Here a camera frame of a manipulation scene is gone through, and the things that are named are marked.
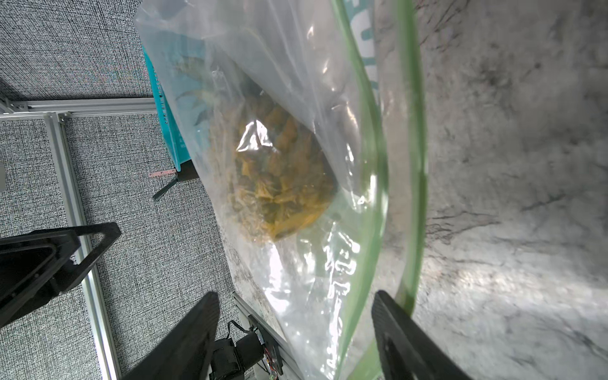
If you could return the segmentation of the yellow pineapple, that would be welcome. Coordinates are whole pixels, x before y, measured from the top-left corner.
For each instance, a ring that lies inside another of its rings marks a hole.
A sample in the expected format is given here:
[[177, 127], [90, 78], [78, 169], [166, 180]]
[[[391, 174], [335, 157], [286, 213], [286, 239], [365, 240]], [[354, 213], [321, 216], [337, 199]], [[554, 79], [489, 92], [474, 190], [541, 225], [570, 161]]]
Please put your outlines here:
[[276, 242], [313, 224], [337, 182], [314, 134], [228, 59], [184, 56], [196, 82], [182, 93], [208, 126], [208, 160], [232, 218], [253, 240]]

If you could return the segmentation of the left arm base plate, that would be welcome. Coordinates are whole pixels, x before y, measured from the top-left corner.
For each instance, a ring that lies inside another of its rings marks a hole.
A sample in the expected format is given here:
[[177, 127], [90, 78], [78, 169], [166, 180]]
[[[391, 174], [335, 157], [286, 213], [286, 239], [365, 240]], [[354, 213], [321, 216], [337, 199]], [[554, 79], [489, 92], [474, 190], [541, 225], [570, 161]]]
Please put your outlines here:
[[253, 314], [248, 315], [248, 321], [251, 326], [251, 330], [256, 332], [261, 338], [261, 344], [264, 348], [264, 354], [269, 364], [270, 372], [276, 377], [280, 378], [284, 375], [283, 371], [283, 356], [280, 353], [281, 346], [270, 329], [261, 321], [256, 318]]

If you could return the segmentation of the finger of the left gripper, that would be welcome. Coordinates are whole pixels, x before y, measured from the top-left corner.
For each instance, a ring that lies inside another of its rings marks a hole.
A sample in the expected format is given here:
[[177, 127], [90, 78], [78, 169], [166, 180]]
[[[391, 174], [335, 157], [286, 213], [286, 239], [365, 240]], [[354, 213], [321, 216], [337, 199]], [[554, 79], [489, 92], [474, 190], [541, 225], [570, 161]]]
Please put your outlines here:
[[[81, 237], [102, 239], [80, 263], [71, 257]], [[116, 223], [33, 231], [1, 240], [1, 327], [47, 305], [79, 285], [120, 237]]]

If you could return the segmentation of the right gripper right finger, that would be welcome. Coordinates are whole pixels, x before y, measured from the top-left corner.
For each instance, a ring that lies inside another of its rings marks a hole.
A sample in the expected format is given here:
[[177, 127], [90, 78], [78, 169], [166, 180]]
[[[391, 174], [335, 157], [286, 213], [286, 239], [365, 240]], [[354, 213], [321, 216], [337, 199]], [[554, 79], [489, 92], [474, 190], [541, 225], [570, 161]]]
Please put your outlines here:
[[371, 315], [384, 378], [470, 380], [385, 291], [375, 294]]

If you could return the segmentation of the clear zip-top bag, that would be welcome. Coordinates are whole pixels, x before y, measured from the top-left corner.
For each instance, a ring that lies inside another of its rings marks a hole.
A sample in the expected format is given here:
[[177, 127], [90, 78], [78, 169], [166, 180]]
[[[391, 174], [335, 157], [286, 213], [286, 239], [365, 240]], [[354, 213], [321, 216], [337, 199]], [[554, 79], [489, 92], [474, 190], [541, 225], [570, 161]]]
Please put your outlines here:
[[411, 1], [145, 1], [135, 24], [256, 302], [306, 379], [377, 379], [424, 237]]

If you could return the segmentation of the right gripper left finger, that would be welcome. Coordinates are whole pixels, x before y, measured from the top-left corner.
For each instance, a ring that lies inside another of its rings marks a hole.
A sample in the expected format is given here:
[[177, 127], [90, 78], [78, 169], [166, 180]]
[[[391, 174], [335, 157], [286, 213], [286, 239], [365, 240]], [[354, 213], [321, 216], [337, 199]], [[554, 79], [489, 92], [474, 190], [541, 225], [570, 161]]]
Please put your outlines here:
[[207, 379], [219, 317], [219, 295], [211, 291], [124, 378]]

